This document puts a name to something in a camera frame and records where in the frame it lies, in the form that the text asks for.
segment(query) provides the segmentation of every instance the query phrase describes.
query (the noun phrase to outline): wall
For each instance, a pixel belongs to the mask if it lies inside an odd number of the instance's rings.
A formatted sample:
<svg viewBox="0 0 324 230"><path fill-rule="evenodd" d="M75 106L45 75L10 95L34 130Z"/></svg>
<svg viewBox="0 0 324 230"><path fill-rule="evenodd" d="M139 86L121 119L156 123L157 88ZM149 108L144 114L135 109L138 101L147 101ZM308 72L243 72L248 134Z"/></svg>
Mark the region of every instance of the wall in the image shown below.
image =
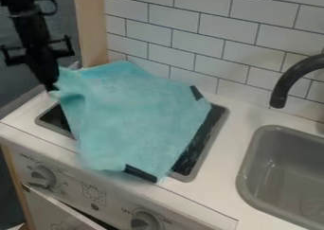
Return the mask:
<svg viewBox="0 0 324 230"><path fill-rule="evenodd" d="M323 52L324 0L105 0L109 56L268 108L291 65ZM324 121L324 73L299 80L283 112Z"/></svg>

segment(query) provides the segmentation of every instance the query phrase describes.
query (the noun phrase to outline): towel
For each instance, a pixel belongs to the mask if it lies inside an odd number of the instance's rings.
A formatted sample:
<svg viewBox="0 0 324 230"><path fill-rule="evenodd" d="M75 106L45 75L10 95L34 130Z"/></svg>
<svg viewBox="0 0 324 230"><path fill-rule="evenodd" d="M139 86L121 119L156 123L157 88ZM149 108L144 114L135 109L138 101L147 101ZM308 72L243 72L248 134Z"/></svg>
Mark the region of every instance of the towel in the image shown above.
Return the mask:
<svg viewBox="0 0 324 230"><path fill-rule="evenodd" d="M81 161L97 170L126 165L163 179L211 109L189 86L130 62L60 68L58 98Z"/></svg>

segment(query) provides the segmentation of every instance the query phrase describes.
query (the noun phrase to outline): gray sink basin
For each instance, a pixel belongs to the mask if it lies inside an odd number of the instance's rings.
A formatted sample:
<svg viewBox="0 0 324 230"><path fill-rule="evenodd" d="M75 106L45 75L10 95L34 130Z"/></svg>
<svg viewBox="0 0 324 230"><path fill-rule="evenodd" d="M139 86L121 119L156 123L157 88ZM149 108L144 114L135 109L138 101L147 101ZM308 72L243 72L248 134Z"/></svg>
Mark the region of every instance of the gray sink basin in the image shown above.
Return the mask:
<svg viewBox="0 0 324 230"><path fill-rule="evenodd" d="M260 211L324 230L324 138L280 126L258 129L236 185Z"/></svg>

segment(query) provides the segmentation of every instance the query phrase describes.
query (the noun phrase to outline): oven door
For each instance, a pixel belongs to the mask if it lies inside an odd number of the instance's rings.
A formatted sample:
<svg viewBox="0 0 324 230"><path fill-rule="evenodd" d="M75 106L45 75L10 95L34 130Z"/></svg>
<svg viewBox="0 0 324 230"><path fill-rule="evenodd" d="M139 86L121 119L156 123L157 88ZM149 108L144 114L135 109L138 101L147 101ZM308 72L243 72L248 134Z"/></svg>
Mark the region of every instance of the oven door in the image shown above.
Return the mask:
<svg viewBox="0 0 324 230"><path fill-rule="evenodd" d="M23 189L35 230L117 230L30 186L23 185Z"/></svg>

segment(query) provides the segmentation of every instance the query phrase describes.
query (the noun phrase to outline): faucet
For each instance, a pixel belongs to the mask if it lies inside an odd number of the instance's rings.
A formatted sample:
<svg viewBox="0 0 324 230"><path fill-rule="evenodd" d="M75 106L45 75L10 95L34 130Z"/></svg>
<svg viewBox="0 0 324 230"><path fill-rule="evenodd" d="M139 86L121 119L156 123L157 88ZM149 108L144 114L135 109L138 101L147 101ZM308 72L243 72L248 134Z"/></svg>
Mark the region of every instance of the faucet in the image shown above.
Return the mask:
<svg viewBox="0 0 324 230"><path fill-rule="evenodd" d="M304 75L317 69L324 68L324 54L318 54L304 59L289 68L278 80L270 98L270 105L274 108L283 108L286 104L290 88Z"/></svg>

